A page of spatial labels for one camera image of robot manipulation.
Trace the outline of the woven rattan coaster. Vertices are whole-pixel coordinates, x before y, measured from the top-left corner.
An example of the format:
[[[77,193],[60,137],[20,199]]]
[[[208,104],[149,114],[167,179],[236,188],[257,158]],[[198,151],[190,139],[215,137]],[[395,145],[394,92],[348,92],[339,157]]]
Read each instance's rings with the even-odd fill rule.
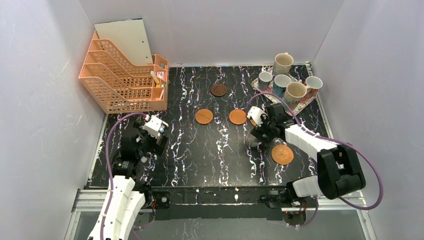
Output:
[[[294,159],[293,151],[284,144],[276,145],[271,151],[271,157],[279,165],[288,165]]]
[[[255,122],[253,119],[250,119],[249,121],[250,121],[250,123],[251,123],[254,127],[256,127],[256,126],[257,126],[256,122]]]

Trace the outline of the light wooden coaster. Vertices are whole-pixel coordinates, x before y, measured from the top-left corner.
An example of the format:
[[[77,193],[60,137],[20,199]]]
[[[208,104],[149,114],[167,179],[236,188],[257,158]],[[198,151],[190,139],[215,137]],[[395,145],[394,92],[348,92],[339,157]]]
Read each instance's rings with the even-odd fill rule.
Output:
[[[242,109],[234,109],[229,113],[228,118],[234,125],[243,125],[247,121],[247,114]]]
[[[202,108],[195,114],[195,120],[201,125],[207,125],[214,119],[213,112],[209,109]]]

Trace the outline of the dark wooden coaster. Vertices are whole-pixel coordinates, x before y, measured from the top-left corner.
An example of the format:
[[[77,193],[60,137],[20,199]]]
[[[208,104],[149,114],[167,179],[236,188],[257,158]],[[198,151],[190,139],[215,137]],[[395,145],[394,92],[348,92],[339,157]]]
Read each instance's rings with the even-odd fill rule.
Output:
[[[214,84],[210,89],[210,93],[215,97],[222,97],[227,93],[227,91],[227,86],[222,83]]]

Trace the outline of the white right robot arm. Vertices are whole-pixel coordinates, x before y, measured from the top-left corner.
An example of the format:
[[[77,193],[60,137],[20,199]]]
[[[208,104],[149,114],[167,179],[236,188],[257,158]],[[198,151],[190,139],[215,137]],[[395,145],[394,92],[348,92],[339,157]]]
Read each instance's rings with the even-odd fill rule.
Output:
[[[280,138],[317,163],[316,175],[287,183],[285,200],[296,201],[310,196],[332,200],[366,186],[359,158],[351,147],[320,139],[305,126],[298,125],[281,103],[267,105],[265,110],[252,106],[247,118],[256,124],[250,133],[261,142]]]

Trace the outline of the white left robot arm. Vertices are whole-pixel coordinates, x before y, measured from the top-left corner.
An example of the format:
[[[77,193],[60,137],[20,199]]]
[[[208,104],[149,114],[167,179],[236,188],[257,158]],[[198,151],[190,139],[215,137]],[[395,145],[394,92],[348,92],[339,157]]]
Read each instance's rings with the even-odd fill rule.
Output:
[[[147,154],[164,152],[168,126],[155,116],[145,116],[144,122],[136,121],[134,131],[121,138],[120,148],[109,162],[109,186],[89,240],[126,240],[142,208],[154,215],[161,201],[169,203],[167,195],[156,195],[148,182],[137,181],[139,164],[147,161]]]

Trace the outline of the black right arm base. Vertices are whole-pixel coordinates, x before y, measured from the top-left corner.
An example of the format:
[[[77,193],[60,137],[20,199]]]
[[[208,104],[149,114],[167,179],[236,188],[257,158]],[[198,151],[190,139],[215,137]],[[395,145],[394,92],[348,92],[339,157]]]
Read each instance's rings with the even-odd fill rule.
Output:
[[[281,209],[284,207],[298,208],[298,210],[283,211],[287,226],[299,229],[309,225],[316,217],[319,210],[318,195],[309,194],[301,196],[302,187],[295,184],[301,180],[288,182],[282,190],[270,190],[259,197],[258,201],[264,203],[270,209]],[[308,200],[311,198],[315,206],[312,216],[307,220],[306,210],[308,209]]]

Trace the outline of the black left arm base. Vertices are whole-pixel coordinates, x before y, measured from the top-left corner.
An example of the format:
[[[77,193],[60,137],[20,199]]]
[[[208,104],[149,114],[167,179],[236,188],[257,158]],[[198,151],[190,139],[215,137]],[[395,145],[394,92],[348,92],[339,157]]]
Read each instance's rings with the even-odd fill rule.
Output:
[[[171,194],[168,191],[152,188],[149,182],[136,181],[133,190],[144,194],[145,197],[145,203],[137,215],[150,214],[154,219],[158,211],[168,210],[171,206]]]

